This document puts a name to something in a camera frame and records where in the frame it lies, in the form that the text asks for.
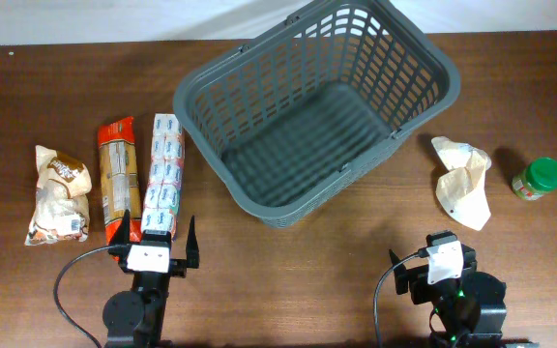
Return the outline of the orange pasta package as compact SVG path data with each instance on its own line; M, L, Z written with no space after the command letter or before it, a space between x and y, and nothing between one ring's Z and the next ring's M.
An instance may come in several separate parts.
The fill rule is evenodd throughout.
M139 242L142 237L142 205L132 125L133 117L127 117L98 130L103 220L108 245L125 212L130 213L130 241Z

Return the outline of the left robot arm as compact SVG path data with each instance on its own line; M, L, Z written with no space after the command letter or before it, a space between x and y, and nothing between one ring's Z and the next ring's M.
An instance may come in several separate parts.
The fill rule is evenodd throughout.
M199 267L198 244L187 241L186 257L170 256L171 234L147 230L139 242L130 239L132 222L125 211L108 243L108 253L125 274L132 275L132 287L113 295L104 305L106 348L161 347L161 331L173 277L184 278L189 268Z

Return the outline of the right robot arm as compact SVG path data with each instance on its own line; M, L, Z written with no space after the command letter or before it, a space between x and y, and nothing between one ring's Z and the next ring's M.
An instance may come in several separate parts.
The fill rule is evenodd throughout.
M428 284L367 219L307 220L290 229L193 222L200 268L187 324L192 347L499 347L483 322L503 312L501 282L480 273Z

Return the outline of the green lid jar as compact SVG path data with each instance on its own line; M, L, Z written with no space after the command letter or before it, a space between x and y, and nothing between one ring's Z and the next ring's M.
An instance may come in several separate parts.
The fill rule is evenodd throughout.
M557 160L538 158L513 177L512 190L521 199L535 201L557 189Z

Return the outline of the crumpled beige paper bag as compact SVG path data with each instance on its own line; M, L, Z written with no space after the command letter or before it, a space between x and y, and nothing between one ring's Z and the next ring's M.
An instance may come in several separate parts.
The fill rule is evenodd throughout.
M467 143L437 136L431 144L448 172L437 182L435 195L456 222L481 231L491 217L484 184L491 166L489 155Z

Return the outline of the white blue tissue pack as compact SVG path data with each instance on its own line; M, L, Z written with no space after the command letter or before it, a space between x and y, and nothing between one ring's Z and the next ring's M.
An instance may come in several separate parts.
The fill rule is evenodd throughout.
M143 201L141 231L166 231L175 238L185 159L183 128L174 114L156 114L151 143L149 184Z

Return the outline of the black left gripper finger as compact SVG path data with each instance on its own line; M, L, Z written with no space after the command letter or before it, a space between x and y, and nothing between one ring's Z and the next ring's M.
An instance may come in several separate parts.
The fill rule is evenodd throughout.
M120 221L119 226L115 230L112 238L110 239L110 244L115 245L127 245L130 242L130 211L126 210Z
M191 217L186 243L187 267L198 269L200 266L200 250L195 234L195 217Z

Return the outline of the brown white snack bag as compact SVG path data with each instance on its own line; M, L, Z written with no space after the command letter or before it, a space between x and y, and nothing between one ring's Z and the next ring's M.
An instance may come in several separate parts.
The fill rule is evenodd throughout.
M36 205L24 244L84 242L90 224L87 194L92 189L88 168L79 159L45 146L37 145L35 151Z

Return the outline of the grey plastic basket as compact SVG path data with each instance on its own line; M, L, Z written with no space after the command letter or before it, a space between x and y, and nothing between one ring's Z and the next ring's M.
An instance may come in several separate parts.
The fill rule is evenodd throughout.
M288 227L392 156L460 92L388 1L313 1L188 74L173 110L235 202Z

